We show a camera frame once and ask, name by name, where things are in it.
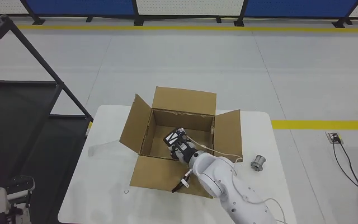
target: cardboard box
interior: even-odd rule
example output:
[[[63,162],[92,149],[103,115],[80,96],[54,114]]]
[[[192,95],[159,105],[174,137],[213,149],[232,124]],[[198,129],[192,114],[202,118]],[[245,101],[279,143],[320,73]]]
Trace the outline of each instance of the cardboard box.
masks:
[[[183,127],[192,139],[209,148],[242,156],[240,111],[216,116],[215,111],[214,93],[157,87],[152,107],[136,94],[120,138],[122,144],[139,154],[130,185],[171,191],[180,182],[188,167],[173,160],[163,142],[177,127]],[[189,184],[189,188],[178,192],[211,197],[194,175]]]

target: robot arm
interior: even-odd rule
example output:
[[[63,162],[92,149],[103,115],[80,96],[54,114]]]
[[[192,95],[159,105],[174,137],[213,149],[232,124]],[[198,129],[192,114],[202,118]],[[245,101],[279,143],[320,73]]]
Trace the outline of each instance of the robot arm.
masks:
[[[172,158],[188,164],[202,187],[220,199],[222,207],[236,224],[277,223],[265,203],[250,203],[262,199],[251,187],[233,177],[234,164],[229,159],[196,150],[183,128],[173,130],[164,142]]]
[[[214,198],[219,198],[222,207],[236,224],[277,223],[262,199],[255,191],[238,178],[232,179],[234,164],[225,157],[201,153],[192,167],[202,187]]]

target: white table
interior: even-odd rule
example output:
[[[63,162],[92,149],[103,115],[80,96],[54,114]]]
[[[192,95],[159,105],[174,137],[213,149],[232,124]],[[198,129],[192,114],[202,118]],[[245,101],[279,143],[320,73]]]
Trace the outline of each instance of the white table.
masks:
[[[218,199],[129,186],[138,155],[118,142],[129,111],[130,106],[98,108],[58,220],[86,224],[233,223]],[[263,199],[277,199],[287,223],[296,224],[269,115],[241,111],[241,129],[244,161],[237,165],[238,176]],[[261,172],[250,167],[256,155],[267,160]],[[282,220],[280,208],[274,202],[267,205],[275,218]]]

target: power cord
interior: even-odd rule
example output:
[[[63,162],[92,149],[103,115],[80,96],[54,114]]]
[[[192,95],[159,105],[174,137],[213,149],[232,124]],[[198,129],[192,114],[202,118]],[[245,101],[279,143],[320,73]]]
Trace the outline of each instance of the power cord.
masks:
[[[346,154],[346,156],[347,156],[347,158],[348,158],[350,170],[351,170],[351,172],[352,172],[354,178],[356,179],[356,181],[357,181],[357,183],[358,183],[358,178],[357,178],[356,174],[355,174],[354,171],[353,171],[351,159],[349,158],[349,156],[348,156],[348,154],[347,154],[345,148],[343,147],[342,142],[341,142],[341,139],[339,138],[339,136],[338,136],[337,134],[333,134],[333,153],[335,154],[335,158],[336,158],[336,161],[337,161],[337,163],[338,163],[338,166],[341,168],[342,172],[346,175],[346,177],[347,177],[354,185],[356,185],[356,186],[358,187],[358,184],[355,183],[355,182],[346,174],[346,172],[345,172],[344,169],[342,168],[340,162],[338,161],[337,156],[336,156],[335,142],[338,142],[338,143],[341,145],[343,151],[345,152],[345,154]]]
[[[244,198],[244,196],[243,196],[243,195],[240,193],[240,191],[236,188],[236,185],[235,185],[235,182],[234,182],[234,173],[235,173],[235,176],[237,176],[237,173],[236,173],[236,169],[235,169],[235,168],[236,168],[237,161],[243,159],[241,156],[234,155],[234,154],[226,154],[226,153],[222,153],[222,152],[213,150],[212,148],[209,148],[209,147],[207,147],[207,146],[204,146],[203,144],[197,143],[194,139],[190,138],[189,136],[187,136],[187,137],[188,137],[190,140],[192,140],[195,144],[197,144],[198,146],[200,146],[200,147],[202,147],[202,148],[205,148],[205,149],[207,149],[207,150],[211,150],[211,151],[213,151],[213,152],[217,152],[217,153],[222,154],[222,155],[225,155],[225,156],[235,156],[235,157],[237,157],[237,159],[235,160],[235,163],[234,163],[233,172],[232,172],[232,174],[231,174],[231,181],[232,181],[232,183],[233,183],[233,185],[234,185],[234,188],[235,188],[236,192],[241,196],[241,198],[242,198],[245,202],[250,203],[250,204],[262,204],[262,203],[267,202],[268,200],[273,200],[274,202],[276,202],[276,203],[279,205],[279,207],[280,207],[280,209],[281,209],[281,211],[282,211],[282,216],[284,217],[284,220],[283,220],[283,221],[281,221],[281,220],[276,220],[276,221],[277,221],[277,222],[284,223],[284,224],[287,224],[287,222],[286,222],[286,217],[285,217],[285,212],[284,212],[284,210],[282,209],[282,206],[280,205],[280,203],[279,203],[276,199],[274,199],[274,198],[267,198],[266,200],[262,200],[262,201],[260,201],[260,202],[250,202],[249,200],[247,200],[247,198]]]

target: blue panel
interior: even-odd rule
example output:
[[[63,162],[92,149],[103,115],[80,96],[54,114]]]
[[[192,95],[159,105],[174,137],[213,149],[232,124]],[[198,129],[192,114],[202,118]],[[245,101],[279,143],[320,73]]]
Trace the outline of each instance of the blue panel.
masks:
[[[342,17],[356,0],[248,0],[246,16]]]
[[[27,0],[36,14],[133,15],[131,0]]]

